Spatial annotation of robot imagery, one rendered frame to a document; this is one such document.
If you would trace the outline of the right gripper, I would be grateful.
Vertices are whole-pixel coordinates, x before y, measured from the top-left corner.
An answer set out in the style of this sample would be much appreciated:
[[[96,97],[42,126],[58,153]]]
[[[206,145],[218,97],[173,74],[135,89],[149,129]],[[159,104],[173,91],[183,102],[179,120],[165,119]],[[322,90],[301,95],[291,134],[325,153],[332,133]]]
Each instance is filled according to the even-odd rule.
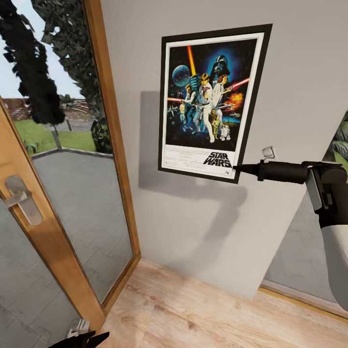
[[[242,166],[233,166],[233,169],[258,176],[258,181],[264,179],[287,182],[290,175],[289,162],[268,162],[263,160],[258,164],[242,164]]]

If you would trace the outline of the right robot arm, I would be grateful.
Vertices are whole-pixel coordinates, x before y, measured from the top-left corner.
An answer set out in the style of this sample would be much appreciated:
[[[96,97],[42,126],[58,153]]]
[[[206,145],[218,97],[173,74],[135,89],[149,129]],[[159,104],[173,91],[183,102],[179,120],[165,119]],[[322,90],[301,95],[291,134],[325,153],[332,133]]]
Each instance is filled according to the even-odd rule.
[[[324,241],[330,289],[348,312],[348,174],[341,163],[304,161],[277,162],[274,147],[262,150],[264,160],[233,169],[264,179],[306,184]],[[273,158],[268,158],[274,155]]]

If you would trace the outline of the poster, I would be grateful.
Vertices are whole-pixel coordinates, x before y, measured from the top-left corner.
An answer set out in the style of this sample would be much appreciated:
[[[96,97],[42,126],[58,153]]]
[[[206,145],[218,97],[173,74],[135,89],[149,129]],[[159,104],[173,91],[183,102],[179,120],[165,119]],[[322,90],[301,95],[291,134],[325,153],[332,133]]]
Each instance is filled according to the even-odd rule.
[[[238,185],[272,27],[162,37],[159,171]]]

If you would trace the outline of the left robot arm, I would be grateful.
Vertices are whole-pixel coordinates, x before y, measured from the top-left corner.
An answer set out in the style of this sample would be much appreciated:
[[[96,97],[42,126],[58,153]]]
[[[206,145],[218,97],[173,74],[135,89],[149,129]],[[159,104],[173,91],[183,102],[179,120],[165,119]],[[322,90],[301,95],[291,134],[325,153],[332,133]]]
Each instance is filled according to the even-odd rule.
[[[78,331],[85,330],[89,327],[90,321],[87,319],[72,319],[65,333],[65,340],[54,344],[49,348],[96,348],[106,338],[109,337],[109,332],[104,334],[96,334],[96,331],[91,331],[86,334],[80,334]]]

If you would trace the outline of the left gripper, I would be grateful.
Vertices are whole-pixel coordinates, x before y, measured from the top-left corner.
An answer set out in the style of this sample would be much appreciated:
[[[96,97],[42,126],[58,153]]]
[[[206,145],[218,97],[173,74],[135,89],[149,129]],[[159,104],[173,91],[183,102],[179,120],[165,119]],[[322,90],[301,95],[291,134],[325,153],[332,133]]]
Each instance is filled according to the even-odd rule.
[[[109,337],[109,332],[94,336],[96,331],[91,331],[86,334],[79,334],[79,336],[67,338],[63,341],[54,344],[55,348],[96,348],[106,338]]]

